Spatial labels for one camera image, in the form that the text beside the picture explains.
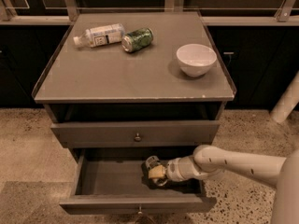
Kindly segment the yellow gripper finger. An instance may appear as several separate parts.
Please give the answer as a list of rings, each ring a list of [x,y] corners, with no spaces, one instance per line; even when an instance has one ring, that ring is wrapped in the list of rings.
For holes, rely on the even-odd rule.
[[[162,165],[155,166],[149,170],[149,179],[161,179],[165,177],[165,168]]]

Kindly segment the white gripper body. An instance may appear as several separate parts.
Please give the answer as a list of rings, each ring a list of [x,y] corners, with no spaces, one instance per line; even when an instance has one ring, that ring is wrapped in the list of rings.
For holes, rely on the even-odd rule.
[[[166,176],[169,180],[174,182],[182,182],[184,180],[183,176],[179,171],[179,158],[170,160],[166,165]]]

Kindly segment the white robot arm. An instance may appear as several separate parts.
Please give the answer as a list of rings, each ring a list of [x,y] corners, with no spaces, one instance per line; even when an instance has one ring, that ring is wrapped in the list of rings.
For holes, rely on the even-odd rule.
[[[161,164],[146,159],[148,177],[157,185],[167,181],[212,179],[227,170],[276,190],[271,224],[299,224],[299,150],[288,157],[266,156],[201,145],[193,154]]]

